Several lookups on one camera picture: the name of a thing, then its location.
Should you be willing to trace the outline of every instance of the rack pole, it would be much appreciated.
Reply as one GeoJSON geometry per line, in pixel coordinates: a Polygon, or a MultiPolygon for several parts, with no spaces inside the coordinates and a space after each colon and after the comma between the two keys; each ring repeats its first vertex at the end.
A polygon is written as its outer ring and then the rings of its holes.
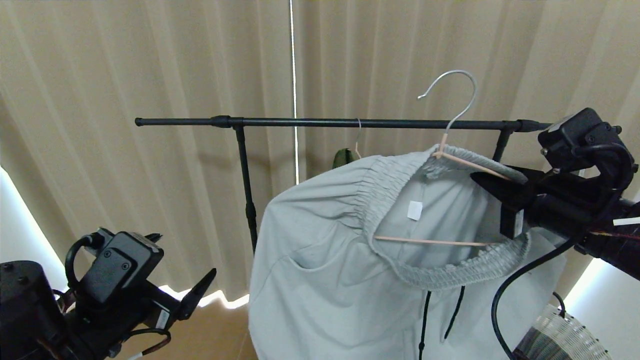
{"type": "MultiPolygon", "coordinates": [[[[192,126],[216,126],[216,127],[232,127],[236,131],[236,139],[238,142],[238,151],[240,152],[240,166],[242,168],[242,178],[244,185],[244,196],[246,197],[246,219],[251,234],[251,245],[255,253],[255,247],[258,242],[258,230],[256,221],[256,210],[253,204],[253,196],[251,192],[251,180],[249,178],[249,161],[246,155],[246,142],[244,138],[245,126],[303,126],[303,127],[370,127],[382,129],[444,129],[447,127],[448,120],[384,120],[384,119],[283,119],[283,118],[242,118],[219,115],[208,119],[143,119],[136,118],[137,126],[149,125],[192,125],[192,126]]],[[[500,161],[504,154],[504,149],[509,142],[512,133],[528,133],[531,131],[544,130],[551,124],[531,121],[531,120],[514,120],[514,121],[472,121],[458,120],[451,126],[452,129],[468,129],[468,130],[500,130],[498,141],[496,143],[493,160],[500,161]]]]}

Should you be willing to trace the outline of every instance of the curtain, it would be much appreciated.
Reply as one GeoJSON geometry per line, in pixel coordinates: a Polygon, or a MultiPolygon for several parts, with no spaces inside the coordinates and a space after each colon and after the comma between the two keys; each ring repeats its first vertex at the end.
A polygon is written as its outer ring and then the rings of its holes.
{"type": "MultiPolygon", "coordinates": [[[[621,125],[640,156],[640,42],[637,1],[298,1],[293,2],[300,117],[555,122],[589,106],[621,125]]],[[[331,168],[358,129],[299,129],[301,180],[331,168]]],[[[362,156],[421,151],[442,131],[363,129],[362,156]]],[[[490,157],[496,131],[454,130],[449,143],[490,157]]],[[[512,135],[502,162],[547,167],[534,133],[512,135]]],[[[633,197],[640,177],[627,192],[633,197]]],[[[589,257],[568,255],[559,284],[566,294],[589,257]]]]}
{"type": "MultiPolygon", "coordinates": [[[[59,257],[98,226],[159,232],[154,283],[180,291],[217,267],[211,291],[246,294],[233,130],[134,118],[291,117],[288,1],[3,1],[0,31],[2,165],[59,257]]],[[[246,138],[260,220],[295,184],[293,129],[246,138]]]]}

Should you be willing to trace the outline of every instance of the white wall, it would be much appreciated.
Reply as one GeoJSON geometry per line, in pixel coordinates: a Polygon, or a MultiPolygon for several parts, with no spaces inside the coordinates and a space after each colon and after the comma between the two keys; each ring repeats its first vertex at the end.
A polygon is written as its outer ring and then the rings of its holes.
{"type": "Polygon", "coordinates": [[[0,168],[0,263],[32,260],[44,268],[51,288],[65,291],[65,269],[9,175],[0,168]]]}
{"type": "Polygon", "coordinates": [[[594,259],[565,303],[567,312],[600,339],[613,359],[638,359],[640,281],[594,259]]]}

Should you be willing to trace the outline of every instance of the tiled floor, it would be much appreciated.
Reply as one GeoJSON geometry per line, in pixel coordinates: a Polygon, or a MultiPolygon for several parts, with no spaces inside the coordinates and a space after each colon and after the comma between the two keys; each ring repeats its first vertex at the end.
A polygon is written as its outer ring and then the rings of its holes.
{"type": "MultiPolygon", "coordinates": [[[[170,329],[172,341],[143,359],[254,360],[257,356],[247,325],[246,306],[228,310],[216,301],[196,309],[189,320],[175,323],[170,329]]],[[[131,338],[116,359],[126,360],[161,339],[155,334],[131,338]]]]}

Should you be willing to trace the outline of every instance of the drawstring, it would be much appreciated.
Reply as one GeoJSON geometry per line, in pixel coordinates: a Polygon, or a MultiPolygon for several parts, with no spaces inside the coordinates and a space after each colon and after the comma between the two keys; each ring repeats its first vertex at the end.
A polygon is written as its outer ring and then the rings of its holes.
{"type": "Polygon", "coordinates": [[[458,297],[458,303],[456,304],[456,309],[453,311],[453,315],[451,316],[451,321],[449,322],[449,327],[447,328],[447,331],[444,333],[444,339],[445,340],[449,336],[449,332],[451,331],[451,328],[453,327],[453,322],[456,321],[456,316],[458,315],[458,311],[460,310],[460,304],[462,304],[462,297],[463,296],[465,296],[465,287],[464,286],[462,286],[460,288],[460,296],[458,297]]]}
{"type": "Polygon", "coordinates": [[[427,328],[427,309],[429,309],[429,299],[431,292],[427,291],[427,300],[424,301],[424,314],[422,315],[422,335],[420,336],[420,345],[418,345],[418,360],[422,360],[422,351],[424,350],[424,332],[427,328]]]}

